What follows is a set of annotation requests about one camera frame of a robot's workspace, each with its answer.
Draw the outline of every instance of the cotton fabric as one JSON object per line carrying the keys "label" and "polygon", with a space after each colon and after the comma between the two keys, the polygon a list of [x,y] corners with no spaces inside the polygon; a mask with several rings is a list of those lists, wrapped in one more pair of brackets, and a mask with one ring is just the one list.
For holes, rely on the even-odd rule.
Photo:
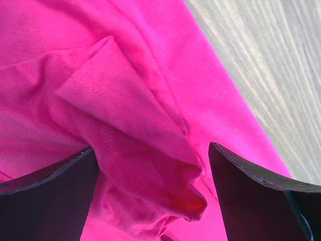
{"label": "cotton fabric", "polygon": [[92,146],[82,241],[227,240],[210,142],[289,176],[183,1],[0,9],[0,181]]}

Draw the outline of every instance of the wood grain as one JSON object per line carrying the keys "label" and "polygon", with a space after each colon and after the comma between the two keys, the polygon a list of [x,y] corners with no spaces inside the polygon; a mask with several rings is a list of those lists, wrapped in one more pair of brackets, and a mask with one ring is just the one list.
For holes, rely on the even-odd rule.
{"label": "wood grain", "polygon": [[321,0],[187,0],[294,178],[321,184]]}

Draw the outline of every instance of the gray wooden table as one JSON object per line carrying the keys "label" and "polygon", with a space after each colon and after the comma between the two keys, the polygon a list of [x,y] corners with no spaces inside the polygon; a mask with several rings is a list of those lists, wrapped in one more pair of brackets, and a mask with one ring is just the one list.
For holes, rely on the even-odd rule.
{"label": "gray wooden table", "polygon": [[321,0],[187,0],[294,178],[321,184]]}

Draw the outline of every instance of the seam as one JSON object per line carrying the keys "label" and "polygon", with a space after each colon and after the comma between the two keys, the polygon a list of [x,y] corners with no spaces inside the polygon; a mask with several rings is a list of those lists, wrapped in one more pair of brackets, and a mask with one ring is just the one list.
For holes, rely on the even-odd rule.
{"label": "seam", "polygon": [[7,174],[4,173],[3,171],[0,171],[0,173],[3,174],[5,177],[8,177],[8,178],[10,178],[11,180],[13,180],[13,178],[12,178],[11,176],[7,175]]}
{"label": "seam", "polygon": [[190,133],[189,133],[189,129],[188,129],[188,126],[187,126],[187,122],[186,122],[186,120],[185,120],[184,117],[183,117],[183,114],[182,114],[182,112],[181,112],[181,109],[179,108],[179,105],[178,105],[176,99],[174,98],[173,91],[171,90],[170,85],[169,85],[167,79],[165,78],[165,75],[164,75],[164,73],[163,73],[163,71],[162,71],[162,69],[161,69],[161,67],[160,67],[160,64],[158,63],[158,61],[157,61],[157,59],[156,59],[156,57],[155,57],[154,52],[151,50],[151,47],[150,47],[149,43],[146,41],[145,37],[144,37],[143,34],[141,33],[140,29],[136,26],[136,24],[134,23],[134,21],[131,20],[131,18],[129,18],[126,14],[124,14],[113,1],[109,1],[109,2],[119,11],[120,14],[122,14],[123,16],[125,16],[125,17],[131,22],[131,24],[135,27],[135,29],[138,31],[139,35],[140,35],[141,38],[143,39],[144,43],[147,45],[148,50],[149,50],[149,52],[150,52],[150,54],[151,54],[151,56],[152,56],[152,58],[153,58],[153,60],[154,60],[154,62],[155,62],[155,64],[156,64],[156,66],[157,66],[157,68],[158,68],[158,70],[159,70],[159,72],[160,72],[163,80],[165,81],[165,84],[166,84],[166,86],[167,86],[167,88],[168,88],[168,90],[169,90],[169,92],[170,92],[170,94],[171,94],[171,97],[172,97],[172,99],[173,99],[173,101],[174,101],[174,103],[175,103],[175,105],[176,105],[176,107],[177,107],[177,110],[178,110],[178,112],[179,112],[179,115],[180,115],[180,117],[181,117],[181,119],[182,119],[182,121],[183,121],[183,124],[184,124],[184,126],[185,126],[185,129],[186,129],[186,131],[187,131],[187,138],[188,138],[188,140],[189,140],[189,139],[190,139]]}
{"label": "seam", "polygon": [[[152,56],[152,58],[153,58],[153,60],[154,60],[154,62],[155,62],[155,64],[156,64],[156,66],[157,66],[157,68],[158,68],[158,70],[159,70],[159,72],[160,72],[160,74],[161,74],[161,76],[162,76],[162,78],[163,78],[163,80],[164,80],[164,82],[165,82],[165,84],[166,84],[166,86],[167,86],[170,94],[171,94],[171,97],[172,97],[172,99],[173,99],[173,101],[174,101],[174,103],[175,103],[175,105],[176,105],[176,107],[177,107],[177,110],[178,110],[178,112],[179,112],[179,115],[180,115],[180,117],[181,117],[181,120],[183,121],[183,124],[184,124],[185,129],[186,129],[186,137],[187,137],[187,139],[188,139],[188,142],[190,143],[190,142],[191,142],[191,139],[190,139],[190,132],[189,132],[189,129],[188,129],[187,122],[186,122],[185,118],[183,117],[182,111],[181,111],[181,109],[180,109],[180,107],[179,107],[179,105],[178,105],[178,103],[177,103],[176,98],[174,97],[174,94],[173,94],[172,89],[170,88],[170,84],[169,84],[168,80],[165,78],[165,75],[164,75],[164,73],[163,73],[163,71],[162,71],[162,69],[161,69],[160,64],[159,64],[158,61],[157,61],[157,58],[156,58],[154,52],[152,51],[151,46],[149,45],[148,41],[145,39],[144,35],[141,33],[140,29],[137,27],[137,25],[135,24],[135,22],[134,22],[130,17],[128,17],[126,14],[124,14],[124,13],[120,10],[120,8],[119,8],[113,1],[109,0],[109,2],[118,10],[118,12],[119,12],[121,15],[125,16],[125,17],[131,22],[131,24],[135,27],[135,29],[138,31],[139,35],[140,35],[141,38],[143,39],[144,43],[147,45],[148,50],[149,50],[149,52],[150,52],[150,54],[151,54],[151,56]],[[203,165],[203,168],[204,168],[204,176],[206,176],[206,166],[205,166],[205,162],[204,162],[204,160],[201,158],[201,156],[200,156],[198,153],[197,153],[197,156],[200,158],[200,162],[201,162],[201,164]]]}
{"label": "seam", "polygon": [[[132,101],[130,101],[130,100],[127,99],[126,97],[121,96],[117,91],[115,91],[115,90],[112,89],[109,85],[107,85],[106,83],[104,83],[104,82],[101,80],[101,78],[99,78],[98,76],[95,76],[95,75],[89,73],[89,72],[86,71],[86,70],[82,70],[82,69],[81,69],[81,71],[82,71],[82,72],[85,72],[85,73],[88,74],[89,76],[97,79],[104,87],[106,87],[106,88],[109,89],[111,92],[113,92],[114,94],[116,94],[119,98],[121,98],[121,99],[124,100],[125,102],[129,103],[131,106],[139,109],[139,107],[138,107],[137,105],[135,105]],[[143,111],[142,109],[140,109],[140,110],[141,110],[144,114],[146,114],[146,115],[148,115],[150,118],[152,118],[153,120],[155,120],[155,121],[163,124],[164,126],[166,126],[166,127],[168,127],[168,128],[170,128],[170,129],[172,129],[172,130],[175,131],[175,129],[174,129],[173,127],[167,125],[166,123],[164,123],[164,122],[162,122],[162,121],[159,121],[158,119],[156,119],[156,118],[153,117],[152,115],[148,114],[147,112]]]}
{"label": "seam", "polygon": [[212,192],[212,190],[210,189],[209,185],[207,185],[207,183],[204,181],[204,177],[200,177],[201,182],[205,185],[205,187],[207,188],[207,190],[211,193],[211,195],[214,197],[214,199],[216,201],[219,201],[218,197],[216,195],[214,195],[214,192]]}
{"label": "seam", "polygon": [[118,164],[118,166],[123,170],[123,172],[141,191],[147,191],[149,194],[151,194],[149,188],[146,185],[144,185],[144,183],[137,177],[137,175],[131,172],[128,164],[126,163],[125,159],[120,153],[119,144],[113,138],[113,134],[110,130],[108,130],[108,127],[100,127],[99,130],[112,159]]}
{"label": "seam", "polygon": [[87,88],[91,89],[91,90],[94,91],[95,93],[99,94],[99,95],[102,96],[104,99],[107,99],[111,104],[113,104],[113,105],[116,106],[117,108],[125,111],[127,114],[130,114],[130,115],[133,116],[136,120],[138,120],[138,121],[142,122],[143,124],[145,124],[145,125],[153,128],[154,130],[162,133],[163,135],[171,138],[172,140],[177,141],[177,142],[180,143],[180,144],[183,144],[183,145],[185,145],[185,146],[190,147],[190,146],[187,145],[186,143],[179,141],[178,139],[176,139],[176,138],[174,138],[174,137],[166,134],[165,132],[162,132],[161,130],[157,129],[156,127],[151,126],[151,125],[148,124],[147,122],[144,122],[142,119],[138,118],[138,117],[137,117],[136,115],[134,115],[132,112],[129,112],[129,111],[127,111],[126,109],[124,109],[123,107],[117,105],[114,101],[112,101],[112,100],[111,100],[110,98],[108,98],[106,95],[104,95],[104,94],[102,94],[101,92],[99,92],[97,89],[91,87],[90,85],[86,84],[85,82],[82,82],[81,80],[79,80],[79,79],[77,79],[77,78],[75,78],[75,77],[72,77],[72,78],[75,79],[76,81],[78,81],[80,84],[82,84],[82,85],[86,86]]}

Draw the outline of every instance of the pink t-shirt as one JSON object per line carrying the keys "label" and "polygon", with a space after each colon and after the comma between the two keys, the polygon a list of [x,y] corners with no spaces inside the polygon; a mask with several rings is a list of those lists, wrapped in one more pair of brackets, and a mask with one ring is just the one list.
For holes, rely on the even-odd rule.
{"label": "pink t-shirt", "polygon": [[0,11],[0,181],[92,146],[82,241],[227,240],[210,142],[289,176],[182,0]]}

